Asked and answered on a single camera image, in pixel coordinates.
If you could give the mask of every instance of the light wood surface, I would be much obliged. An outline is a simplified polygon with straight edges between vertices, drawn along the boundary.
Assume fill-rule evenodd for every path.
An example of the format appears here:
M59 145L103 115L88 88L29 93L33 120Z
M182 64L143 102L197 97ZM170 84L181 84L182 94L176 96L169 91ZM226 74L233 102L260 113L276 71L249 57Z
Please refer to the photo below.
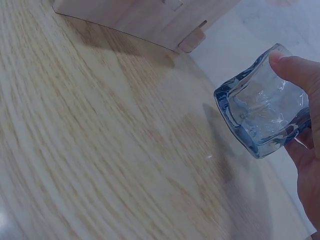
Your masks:
M98 23L171 50L240 0L56 0L57 13Z
M301 240L187 57L0 1L0 238Z

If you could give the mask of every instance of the wooden panel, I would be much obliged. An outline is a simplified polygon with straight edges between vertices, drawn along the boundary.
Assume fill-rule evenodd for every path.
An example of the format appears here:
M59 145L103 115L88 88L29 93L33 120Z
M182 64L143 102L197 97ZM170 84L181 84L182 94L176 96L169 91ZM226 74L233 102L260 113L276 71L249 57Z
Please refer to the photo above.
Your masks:
M174 50L202 22L208 28L238 1L183 0L177 8L180 0L56 0L53 7Z

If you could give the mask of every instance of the square glass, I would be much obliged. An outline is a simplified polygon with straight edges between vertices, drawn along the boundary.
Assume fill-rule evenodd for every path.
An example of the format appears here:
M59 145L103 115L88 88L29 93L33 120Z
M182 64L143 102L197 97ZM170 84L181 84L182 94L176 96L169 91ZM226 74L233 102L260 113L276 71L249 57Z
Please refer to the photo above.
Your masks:
M307 94L276 75L269 64L271 51L291 56L277 43L213 93L231 132L256 159L275 152L311 123Z

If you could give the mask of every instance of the finger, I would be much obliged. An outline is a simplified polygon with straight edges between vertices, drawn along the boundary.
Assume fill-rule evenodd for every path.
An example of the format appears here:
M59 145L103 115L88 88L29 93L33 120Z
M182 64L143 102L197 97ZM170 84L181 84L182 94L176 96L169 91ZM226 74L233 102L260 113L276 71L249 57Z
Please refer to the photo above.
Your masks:
M305 157L308 155L309 150L301 143L297 142L295 139L288 142L284 147L299 172Z
M301 132L296 139L298 139L303 145L305 145L308 149L313 149L314 145L314 138L312 134L311 128L307 127L303 132Z
M270 53L269 63L282 79L302 88L308 95L320 88L320 63L298 56L285 57L281 52Z

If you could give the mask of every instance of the tabletop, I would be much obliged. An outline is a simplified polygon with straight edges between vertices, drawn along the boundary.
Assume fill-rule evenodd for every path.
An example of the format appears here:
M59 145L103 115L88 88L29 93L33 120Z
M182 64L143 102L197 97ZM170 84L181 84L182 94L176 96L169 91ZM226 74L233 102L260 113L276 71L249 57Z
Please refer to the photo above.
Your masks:
M0 239L301 240L187 56L0 1Z

